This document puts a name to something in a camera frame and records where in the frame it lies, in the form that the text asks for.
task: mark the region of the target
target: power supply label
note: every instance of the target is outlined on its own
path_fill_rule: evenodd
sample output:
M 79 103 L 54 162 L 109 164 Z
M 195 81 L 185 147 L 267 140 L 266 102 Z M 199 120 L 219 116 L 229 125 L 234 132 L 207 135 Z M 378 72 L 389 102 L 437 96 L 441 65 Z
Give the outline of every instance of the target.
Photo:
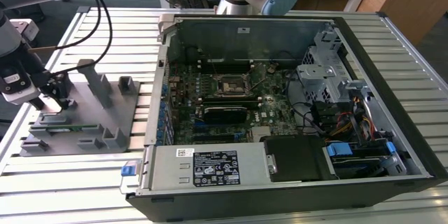
M 197 152 L 194 154 L 194 185 L 230 186 L 241 184 L 237 151 Z

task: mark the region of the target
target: motherboard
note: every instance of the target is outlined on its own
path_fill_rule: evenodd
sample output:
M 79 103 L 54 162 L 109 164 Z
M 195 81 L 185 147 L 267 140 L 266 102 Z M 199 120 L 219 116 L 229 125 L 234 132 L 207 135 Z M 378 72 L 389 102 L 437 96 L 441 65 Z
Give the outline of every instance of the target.
M 171 64 L 175 145 L 259 142 L 298 134 L 285 94 L 291 70 L 275 62 L 246 68 Z

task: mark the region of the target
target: barcode sticker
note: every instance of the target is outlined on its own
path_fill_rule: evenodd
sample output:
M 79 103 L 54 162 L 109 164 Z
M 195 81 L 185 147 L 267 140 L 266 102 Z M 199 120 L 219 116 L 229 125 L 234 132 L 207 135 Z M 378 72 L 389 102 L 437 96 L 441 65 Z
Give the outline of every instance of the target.
M 178 149 L 177 157 L 193 157 L 195 153 L 195 149 Z

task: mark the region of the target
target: aluminum profile table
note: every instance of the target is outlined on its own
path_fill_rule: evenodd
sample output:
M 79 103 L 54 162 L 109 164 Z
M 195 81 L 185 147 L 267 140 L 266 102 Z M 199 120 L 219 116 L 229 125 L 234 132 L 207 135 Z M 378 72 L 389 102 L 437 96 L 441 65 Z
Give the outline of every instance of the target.
M 159 51 L 158 20 L 173 9 L 111 8 L 115 40 L 97 67 L 109 80 L 133 76 L 143 82 L 133 127 L 131 151 L 123 154 L 21 157 L 21 144 L 38 112 L 23 105 L 0 143 L 0 223 L 151 223 L 121 193 L 121 168 L 142 158 L 153 81 Z M 211 10 L 186 10 L 211 14 Z M 61 45 L 93 29 L 98 11 L 79 12 Z M 448 167 L 448 88 L 427 61 L 390 22 L 373 13 L 291 12 L 301 16 L 346 18 L 437 155 Z M 47 67 L 53 71 L 97 59 L 109 41 L 107 19 L 82 45 L 58 51 Z M 355 63 L 351 61 L 358 76 Z M 83 80 L 78 73 L 74 81 Z M 447 223 L 448 183 L 421 193 L 409 193 L 371 208 L 337 209 L 295 214 L 239 217 L 189 223 Z

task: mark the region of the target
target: open computer tower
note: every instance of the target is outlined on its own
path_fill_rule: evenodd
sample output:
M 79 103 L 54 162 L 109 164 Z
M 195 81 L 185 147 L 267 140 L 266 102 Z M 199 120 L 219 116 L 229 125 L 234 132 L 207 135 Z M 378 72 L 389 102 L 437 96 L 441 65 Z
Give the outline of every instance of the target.
M 163 15 L 161 31 L 127 195 L 150 220 L 370 207 L 447 180 L 343 18 Z

